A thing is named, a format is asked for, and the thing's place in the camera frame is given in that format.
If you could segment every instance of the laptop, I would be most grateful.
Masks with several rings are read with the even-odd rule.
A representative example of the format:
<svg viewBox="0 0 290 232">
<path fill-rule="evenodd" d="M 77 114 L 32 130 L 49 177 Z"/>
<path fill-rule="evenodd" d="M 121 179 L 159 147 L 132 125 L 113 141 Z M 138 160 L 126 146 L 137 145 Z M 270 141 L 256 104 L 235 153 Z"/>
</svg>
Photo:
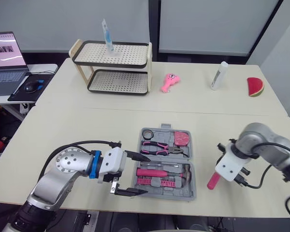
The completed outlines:
<svg viewBox="0 0 290 232">
<path fill-rule="evenodd" d="M 0 96 L 13 94 L 28 71 L 13 32 L 0 32 Z"/>
</svg>

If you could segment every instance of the pink pliers handle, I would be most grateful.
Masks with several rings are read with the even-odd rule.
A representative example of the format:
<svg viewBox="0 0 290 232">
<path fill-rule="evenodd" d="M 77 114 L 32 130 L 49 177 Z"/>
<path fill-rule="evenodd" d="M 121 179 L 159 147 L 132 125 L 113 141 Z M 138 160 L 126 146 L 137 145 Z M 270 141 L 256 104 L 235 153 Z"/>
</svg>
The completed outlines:
<svg viewBox="0 0 290 232">
<path fill-rule="evenodd" d="M 161 151 L 146 151 L 146 150 L 141 150 L 141 153 L 142 154 L 145 154 L 145 155 L 162 155 L 162 156 L 167 156 L 169 154 L 169 145 L 168 144 L 164 144 L 164 143 L 158 143 L 158 142 L 155 142 L 155 141 L 148 141 L 148 142 L 143 142 L 142 143 L 143 146 L 157 146 L 157 147 L 160 147 L 164 150 L 161 150 Z"/>
</svg>

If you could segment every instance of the laptop keyboard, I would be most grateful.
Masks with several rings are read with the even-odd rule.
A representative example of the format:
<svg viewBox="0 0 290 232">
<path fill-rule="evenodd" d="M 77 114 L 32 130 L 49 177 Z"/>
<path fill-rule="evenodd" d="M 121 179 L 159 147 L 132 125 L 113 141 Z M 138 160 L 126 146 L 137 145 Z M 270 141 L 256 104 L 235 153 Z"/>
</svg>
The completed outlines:
<svg viewBox="0 0 290 232">
<path fill-rule="evenodd" d="M 0 72 L 0 83 L 19 81 L 24 75 L 24 71 L 17 72 Z"/>
</svg>

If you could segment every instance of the toy watermelon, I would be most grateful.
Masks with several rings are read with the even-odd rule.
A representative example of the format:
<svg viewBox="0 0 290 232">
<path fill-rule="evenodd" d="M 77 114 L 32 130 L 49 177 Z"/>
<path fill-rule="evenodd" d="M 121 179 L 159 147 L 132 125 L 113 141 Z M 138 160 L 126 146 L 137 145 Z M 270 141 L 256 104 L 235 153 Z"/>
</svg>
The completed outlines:
<svg viewBox="0 0 290 232">
<path fill-rule="evenodd" d="M 256 77 L 247 78 L 248 81 L 248 91 L 250 97 L 259 96 L 264 90 L 263 81 Z"/>
</svg>

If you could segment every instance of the laptop screen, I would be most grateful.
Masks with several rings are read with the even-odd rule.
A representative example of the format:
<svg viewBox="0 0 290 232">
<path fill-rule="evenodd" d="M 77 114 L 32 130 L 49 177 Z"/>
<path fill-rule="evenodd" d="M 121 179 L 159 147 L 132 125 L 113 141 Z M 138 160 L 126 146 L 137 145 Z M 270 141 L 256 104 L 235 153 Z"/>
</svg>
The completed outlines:
<svg viewBox="0 0 290 232">
<path fill-rule="evenodd" d="M 26 63 L 20 52 L 12 32 L 0 33 L 0 69 L 26 68 Z"/>
</svg>

